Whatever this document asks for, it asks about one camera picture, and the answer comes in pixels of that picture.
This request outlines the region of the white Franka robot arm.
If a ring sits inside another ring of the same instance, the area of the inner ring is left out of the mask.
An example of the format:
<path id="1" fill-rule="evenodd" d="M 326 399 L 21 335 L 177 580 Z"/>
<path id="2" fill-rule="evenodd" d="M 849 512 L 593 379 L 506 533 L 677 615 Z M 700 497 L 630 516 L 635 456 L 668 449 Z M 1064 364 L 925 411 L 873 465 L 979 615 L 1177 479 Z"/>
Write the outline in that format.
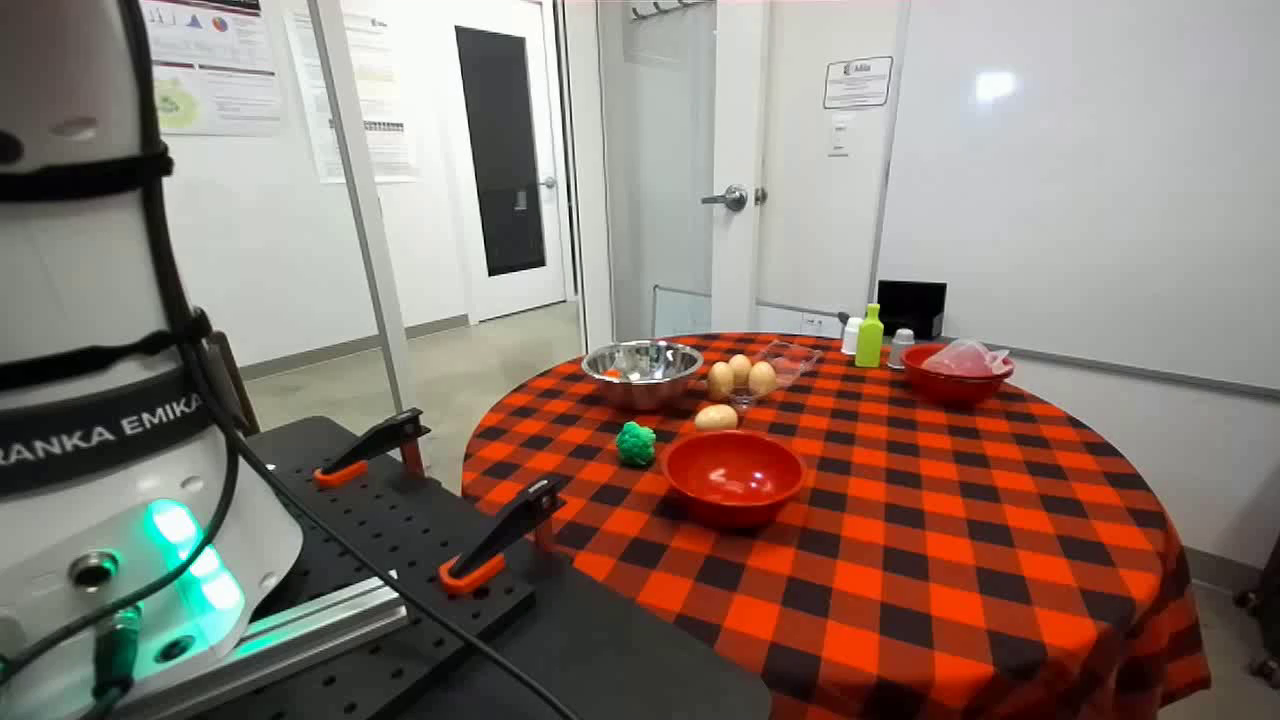
<path id="1" fill-rule="evenodd" d="M 138 0 L 0 0 L 0 720 L 220 667 L 300 530 L 185 296 Z"/>

